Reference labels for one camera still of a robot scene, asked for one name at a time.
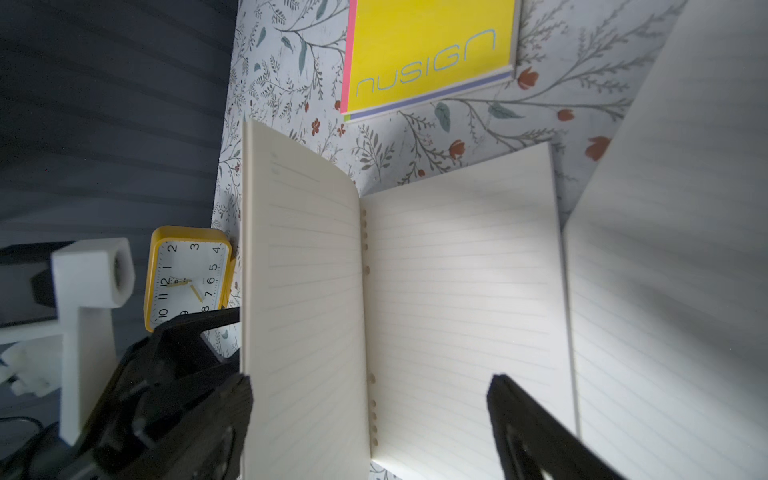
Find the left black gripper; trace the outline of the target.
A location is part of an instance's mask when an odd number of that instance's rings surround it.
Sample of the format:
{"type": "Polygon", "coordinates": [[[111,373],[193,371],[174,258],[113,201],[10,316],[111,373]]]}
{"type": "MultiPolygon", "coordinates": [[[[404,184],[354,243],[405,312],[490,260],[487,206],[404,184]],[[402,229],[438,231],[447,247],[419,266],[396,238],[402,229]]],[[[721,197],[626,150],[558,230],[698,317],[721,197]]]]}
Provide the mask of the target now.
{"type": "Polygon", "coordinates": [[[87,472],[74,467],[81,453],[82,436],[70,444],[61,438],[58,422],[44,427],[1,461],[1,478],[88,479],[87,472]]]}

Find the cream notebook underneath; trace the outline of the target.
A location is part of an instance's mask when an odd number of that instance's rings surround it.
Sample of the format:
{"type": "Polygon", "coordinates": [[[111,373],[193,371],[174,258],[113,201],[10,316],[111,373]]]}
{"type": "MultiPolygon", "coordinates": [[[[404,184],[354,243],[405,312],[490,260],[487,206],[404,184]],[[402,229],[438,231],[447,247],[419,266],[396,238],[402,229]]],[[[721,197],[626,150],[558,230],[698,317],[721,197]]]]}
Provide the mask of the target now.
{"type": "Polygon", "coordinates": [[[565,228],[582,440],[767,475],[767,5],[690,1],[565,228]]]}

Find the cream lined notebook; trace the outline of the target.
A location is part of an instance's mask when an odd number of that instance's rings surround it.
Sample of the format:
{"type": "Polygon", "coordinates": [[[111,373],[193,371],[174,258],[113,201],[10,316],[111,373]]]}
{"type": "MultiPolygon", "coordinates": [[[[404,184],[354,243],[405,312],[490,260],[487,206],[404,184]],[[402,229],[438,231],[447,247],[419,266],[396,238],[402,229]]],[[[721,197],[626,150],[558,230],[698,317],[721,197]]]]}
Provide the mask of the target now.
{"type": "Polygon", "coordinates": [[[577,427],[548,144],[367,197],[322,156],[243,129],[247,479],[499,479],[506,374],[577,427]]]}

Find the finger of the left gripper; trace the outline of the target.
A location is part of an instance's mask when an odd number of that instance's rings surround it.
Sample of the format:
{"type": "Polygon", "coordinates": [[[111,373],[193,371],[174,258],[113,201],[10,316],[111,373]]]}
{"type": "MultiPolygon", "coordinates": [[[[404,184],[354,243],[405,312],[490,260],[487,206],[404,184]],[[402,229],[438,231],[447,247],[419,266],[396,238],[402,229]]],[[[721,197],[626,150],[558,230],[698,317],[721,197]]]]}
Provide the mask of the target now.
{"type": "Polygon", "coordinates": [[[83,433],[85,444],[155,444],[227,377],[239,355],[218,353],[205,333],[240,323],[240,309],[179,315],[126,351],[83,433]]]}

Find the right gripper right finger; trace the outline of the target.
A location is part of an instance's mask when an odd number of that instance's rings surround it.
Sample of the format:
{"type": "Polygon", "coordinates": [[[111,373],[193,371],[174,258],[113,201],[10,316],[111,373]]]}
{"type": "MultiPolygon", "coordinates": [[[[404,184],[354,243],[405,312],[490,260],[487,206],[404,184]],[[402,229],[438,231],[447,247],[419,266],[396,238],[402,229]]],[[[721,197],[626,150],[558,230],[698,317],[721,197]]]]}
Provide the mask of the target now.
{"type": "Polygon", "coordinates": [[[620,479],[507,375],[495,375],[487,407],[507,479],[620,479]]]}

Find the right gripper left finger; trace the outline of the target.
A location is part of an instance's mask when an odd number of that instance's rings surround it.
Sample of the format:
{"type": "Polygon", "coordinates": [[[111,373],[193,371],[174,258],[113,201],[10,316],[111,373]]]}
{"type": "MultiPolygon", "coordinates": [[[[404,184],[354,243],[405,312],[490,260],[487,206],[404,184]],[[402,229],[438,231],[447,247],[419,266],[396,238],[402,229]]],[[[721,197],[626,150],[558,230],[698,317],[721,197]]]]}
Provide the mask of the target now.
{"type": "Polygon", "coordinates": [[[104,396],[77,445],[73,479],[237,479],[250,378],[191,375],[104,396]]]}

